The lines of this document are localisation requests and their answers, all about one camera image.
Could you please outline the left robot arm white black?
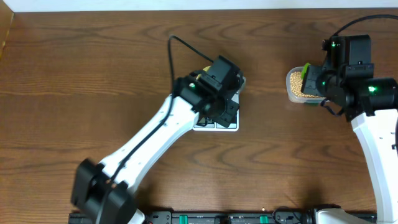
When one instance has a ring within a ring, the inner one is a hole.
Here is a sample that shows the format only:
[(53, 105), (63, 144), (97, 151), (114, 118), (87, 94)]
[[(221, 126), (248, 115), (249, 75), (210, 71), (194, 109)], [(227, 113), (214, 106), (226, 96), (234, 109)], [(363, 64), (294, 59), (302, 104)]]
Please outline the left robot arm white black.
[(92, 223), (143, 223), (134, 194), (149, 169), (200, 119), (229, 127), (245, 81), (241, 69), (222, 56), (176, 79), (158, 112), (125, 145), (97, 164), (90, 159), (79, 164), (71, 203)]

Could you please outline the green plastic measuring scoop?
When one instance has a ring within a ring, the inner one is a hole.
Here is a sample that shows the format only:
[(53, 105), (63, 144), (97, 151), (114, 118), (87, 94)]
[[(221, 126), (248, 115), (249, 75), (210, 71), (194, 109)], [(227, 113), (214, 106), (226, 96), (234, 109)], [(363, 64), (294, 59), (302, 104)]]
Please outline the green plastic measuring scoop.
[(302, 69), (302, 72), (301, 72), (301, 79), (302, 79), (302, 80), (304, 80), (305, 75), (307, 74), (307, 70), (308, 70), (309, 66), (311, 66), (311, 64), (310, 64), (309, 62), (307, 62), (307, 63), (303, 66), (303, 69)]

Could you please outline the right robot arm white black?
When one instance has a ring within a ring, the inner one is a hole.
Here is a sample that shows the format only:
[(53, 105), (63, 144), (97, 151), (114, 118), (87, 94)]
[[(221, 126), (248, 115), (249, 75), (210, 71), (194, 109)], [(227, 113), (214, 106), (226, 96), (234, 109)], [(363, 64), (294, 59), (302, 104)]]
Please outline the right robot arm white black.
[(377, 208), (377, 223), (397, 223), (397, 82), (374, 77), (371, 38), (333, 35), (323, 65), (308, 65), (302, 93), (341, 107), (359, 140)]

